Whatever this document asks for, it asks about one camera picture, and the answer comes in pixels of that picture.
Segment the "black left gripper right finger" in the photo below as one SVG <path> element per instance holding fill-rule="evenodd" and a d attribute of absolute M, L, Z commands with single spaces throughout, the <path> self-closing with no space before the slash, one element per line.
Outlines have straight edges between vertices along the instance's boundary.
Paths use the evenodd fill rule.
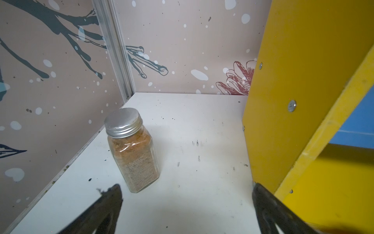
<path fill-rule="evenodd" d="M 262 234 L 316 234 L 317 231 L 302 221 L 260 183 L 252 191 L 252 200 Z"/>

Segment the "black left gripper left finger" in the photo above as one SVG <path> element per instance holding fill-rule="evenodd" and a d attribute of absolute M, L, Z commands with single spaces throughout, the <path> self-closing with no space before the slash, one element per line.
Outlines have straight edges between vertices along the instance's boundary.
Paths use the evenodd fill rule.
<path fill-rule="evenodd" d="M 113 234 L 122 207 L 122 192 L 115 184 L 74 221 L 60 231 L 61 234 Z"/>

